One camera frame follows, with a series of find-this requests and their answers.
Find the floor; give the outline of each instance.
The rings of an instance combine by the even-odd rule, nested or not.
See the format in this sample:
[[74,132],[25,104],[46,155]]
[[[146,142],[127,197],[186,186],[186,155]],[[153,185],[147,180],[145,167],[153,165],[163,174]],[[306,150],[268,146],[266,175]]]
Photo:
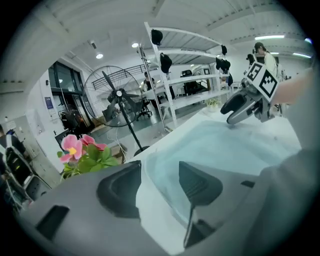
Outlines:
[[[222,95],[219,100],[221,105],[223,105],[223,103],[227,100],[227,96]],[[206,104],[204,102],[199,102],[177,109],[175,111],[175,115],[178,125],[183,124],[186,120],[191,118],[204,107],[206,107]],[[152,111],[151,117],[142,116],[139,121],[135,121],[131,124],[142,147],[151,146],[168,134],[168,132],[163,128],[158,110],[155,110],[151,104],[148,106],[148,108],[150,111]],[[167,114],[165,118],[165,125],[171,129],[174,128],[170,111],[169,115]],[[139,149],[134,137],[130,133],[128,126],[119,128],[104,126],[96,129],[89,135],[92,136],[97,143],[105,143],[109,147],[115,146],[118,142],[123,144],[127,148],[127,160],[131,159],[135,152]]]

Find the human arm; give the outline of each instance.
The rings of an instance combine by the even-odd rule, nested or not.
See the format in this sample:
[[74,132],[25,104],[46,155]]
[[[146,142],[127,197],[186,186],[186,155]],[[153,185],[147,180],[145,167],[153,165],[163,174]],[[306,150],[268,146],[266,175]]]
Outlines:
[[314,75],[313,69],[308,68],[296,77],[281,82],[272,99],[272,105],[294,103],[302,91],[312,82]]

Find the black rubber pad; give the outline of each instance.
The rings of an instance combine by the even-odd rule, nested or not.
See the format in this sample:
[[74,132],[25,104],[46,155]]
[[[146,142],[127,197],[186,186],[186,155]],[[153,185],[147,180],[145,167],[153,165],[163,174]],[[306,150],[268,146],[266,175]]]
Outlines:
[[222,192],[222,182],[186,162],[179,162],[179,183],[193,206],[207,206]]

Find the black chair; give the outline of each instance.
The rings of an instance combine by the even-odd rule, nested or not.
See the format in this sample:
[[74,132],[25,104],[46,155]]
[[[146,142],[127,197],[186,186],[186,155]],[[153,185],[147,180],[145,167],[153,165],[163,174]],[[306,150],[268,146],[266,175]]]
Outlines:
[[152,116],[152,112],[148,108],[149,103],[150,103],[150,101],[145,101],[144,99],[142,100],[142,108],[136,118],[137,121],[139,121],[139,117],[141,117],[141,116],[148,116],[148,117]]

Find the light blue cloth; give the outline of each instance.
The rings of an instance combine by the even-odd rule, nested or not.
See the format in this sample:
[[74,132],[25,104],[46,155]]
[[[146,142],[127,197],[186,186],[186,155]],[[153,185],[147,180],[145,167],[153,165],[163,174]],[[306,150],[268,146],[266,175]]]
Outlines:
[[298,150],[243,126],[204,121],[174,146],[150,154],[142,166],[187,225],[191,204],[179,184],[179,161],[258,176],[262,169],[281,163]]

